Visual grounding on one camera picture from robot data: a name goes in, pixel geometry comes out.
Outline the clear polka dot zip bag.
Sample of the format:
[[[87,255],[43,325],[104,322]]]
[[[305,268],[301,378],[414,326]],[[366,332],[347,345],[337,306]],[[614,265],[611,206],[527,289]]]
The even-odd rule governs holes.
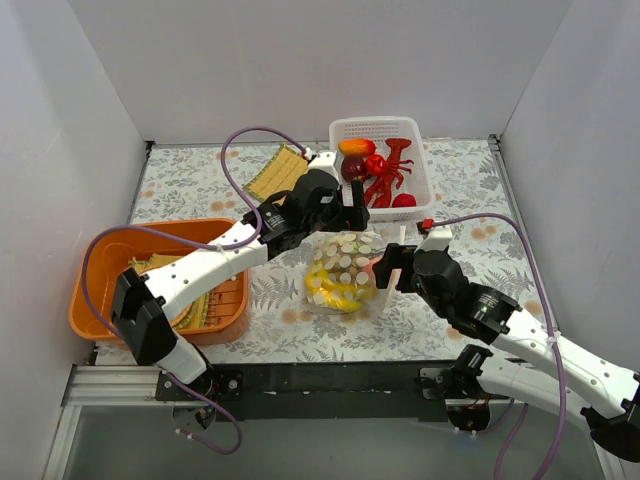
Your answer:
[[[324,236],[304,278],[307,303],[323,314],[389,313],[394,298],[391,289],[399,273],[393,272],[389,285],[379,288],[373,271],[386,246],[374,230]]]

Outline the yellow fake banana bunch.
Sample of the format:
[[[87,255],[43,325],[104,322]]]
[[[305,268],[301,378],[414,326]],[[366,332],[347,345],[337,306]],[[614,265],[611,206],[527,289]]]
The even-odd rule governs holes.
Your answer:
[[[374,278],[364,286],[343,284],[340,276],[344,269],[339,264],[327,269],[322,262],[314,262],[304,281],[307,300],[320,308],[352,313],[377,297]]]

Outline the fake peach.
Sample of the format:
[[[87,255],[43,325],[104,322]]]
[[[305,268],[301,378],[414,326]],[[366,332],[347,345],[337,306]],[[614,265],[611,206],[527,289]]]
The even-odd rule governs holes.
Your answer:
[[[369,263],[362,267],[361,270],[365,272],[369,278],[375,278],[373,266],[381,259],[381,256],[372,257],[369,259]]]

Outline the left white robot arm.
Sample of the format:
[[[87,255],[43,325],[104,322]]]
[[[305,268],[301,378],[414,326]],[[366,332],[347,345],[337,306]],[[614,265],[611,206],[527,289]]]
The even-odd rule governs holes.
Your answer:
[[[202,295],[248,269],[297,248],[317,231],[363,231],[369,212],[361,181],[351,184],[351,204],[331,174],[311,169],[290,190],[277,192],[208,244],[164,267],[119,275],[111,320],[140,365],[171,375],[193,400],[213,386],[209,365],[170,322]]]

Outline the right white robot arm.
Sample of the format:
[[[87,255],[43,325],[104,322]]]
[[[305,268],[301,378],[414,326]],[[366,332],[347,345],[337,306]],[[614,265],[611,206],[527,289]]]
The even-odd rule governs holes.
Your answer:
[[[503,383],[511,394],[548,404],[575,403],[597,445],[618,458],[639,460],[639,375],[607,362],[556,333],[515,300],[488,286],[473,283],[446,250],[418,250],[388,245],[374,264],[376,285],[388,285],[400,272],[397,291],[418,294],[456,330],[472,339],[513,354],[534,366],[486,365],[487,353],[462,355],[466,361],[452,373],[454,389],[475,397],[490,383]]]

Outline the dark red fake apple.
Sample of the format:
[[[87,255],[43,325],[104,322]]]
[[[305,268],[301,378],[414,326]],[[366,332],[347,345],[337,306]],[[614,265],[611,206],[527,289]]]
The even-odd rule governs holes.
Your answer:
[[[365,181],[368,178],[365,160],[358,155],[345,155],[342,159],[340,172],[347,183]]]

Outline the red fake pepper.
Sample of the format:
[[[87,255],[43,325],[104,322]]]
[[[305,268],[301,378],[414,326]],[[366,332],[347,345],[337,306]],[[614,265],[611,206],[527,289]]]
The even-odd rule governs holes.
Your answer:
[[[379,154],[370,155],[365,160],[365,167],[370,176],[380,177],[386,172],[386,159]]]

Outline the fake orange mango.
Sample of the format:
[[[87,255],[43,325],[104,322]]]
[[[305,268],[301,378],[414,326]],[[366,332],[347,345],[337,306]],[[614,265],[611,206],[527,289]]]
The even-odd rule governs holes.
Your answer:
[[[368,157],[376,152],[376,144],[366,138],[354,138],[341,141],[338,150],[345,156]]]

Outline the red fake strawberry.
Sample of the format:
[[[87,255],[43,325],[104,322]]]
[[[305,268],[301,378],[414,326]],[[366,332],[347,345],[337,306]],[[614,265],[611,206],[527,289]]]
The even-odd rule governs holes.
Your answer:
[[[393,208],[411,208],[415,207],[416,205],[417,201],[415,197],[408,193],[398,194],[392,202]]]

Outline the yellow woven mat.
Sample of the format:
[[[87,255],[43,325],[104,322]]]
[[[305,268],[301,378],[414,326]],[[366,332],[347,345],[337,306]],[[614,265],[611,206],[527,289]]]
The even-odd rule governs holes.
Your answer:
[[[244,190],[260,201],[281,191],[291,191],[297,180],[307,172],[308,162],[293,148],[281,144],[275,154],[250,180]]]

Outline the white plastic basket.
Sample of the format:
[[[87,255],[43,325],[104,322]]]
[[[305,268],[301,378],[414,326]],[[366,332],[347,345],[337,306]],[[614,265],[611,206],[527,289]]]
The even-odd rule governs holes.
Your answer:
[[[418,124],[409,117],[350,117],[329,126],[330,148],[345,192],[364,182],[373,222],[422,220],[432,214],[435,191]]]

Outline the orange plastic tub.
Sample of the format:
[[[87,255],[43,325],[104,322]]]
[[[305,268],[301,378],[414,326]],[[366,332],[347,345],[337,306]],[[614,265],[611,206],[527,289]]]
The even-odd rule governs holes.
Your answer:
[[[150,228],[197,242],[215,239],[231,228],[226,218],[195,219],[150,223]],[[191,247],[175,241],[125,230],[100,240],[89,258],[87,283],[93,305],[105,319],[111,317],[115,282],[120,273],[134,261],[150,261],[164,266],[171,260],[190,253]],[[196,300],[183,310],[171,324],[188,341],[206,346],[230,343],[243,336],[249,328],[249,276],[243,272]],[[72,296],[69,321],[80,337],[112,344],[123,349],[125,344],[112,334],[91,312],[76,283]]]

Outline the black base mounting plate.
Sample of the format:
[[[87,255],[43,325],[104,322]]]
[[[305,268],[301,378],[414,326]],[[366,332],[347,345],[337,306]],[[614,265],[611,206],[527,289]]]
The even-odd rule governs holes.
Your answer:
[[[416,419],[481,431],[488,397],[460,389],[450,361],[219,364],[192,389],[237,420]]]

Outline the bamboo mat in tub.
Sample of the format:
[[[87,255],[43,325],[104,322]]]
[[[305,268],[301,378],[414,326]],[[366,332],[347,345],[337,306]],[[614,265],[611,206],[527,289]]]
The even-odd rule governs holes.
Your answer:
[[[148,259],[132,257],[129,260],[129,266],[133,268],[139,276],[142,276],[150,270],[172,264],[179,259],[180,256],[177,255],[153,253]],[[202,329],[218,326],[220,323],[218,320],[218,303],[218,289],[214,288],[192,302],[179,315],[174,317],[170,321],[170,324],[176,330]]]

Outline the aluminium frame rail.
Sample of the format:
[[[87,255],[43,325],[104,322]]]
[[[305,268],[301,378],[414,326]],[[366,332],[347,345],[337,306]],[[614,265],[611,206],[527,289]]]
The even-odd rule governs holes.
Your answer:
[[[63,406],[144,406],[154,404],[160,371],[155,367],[74,366]]]

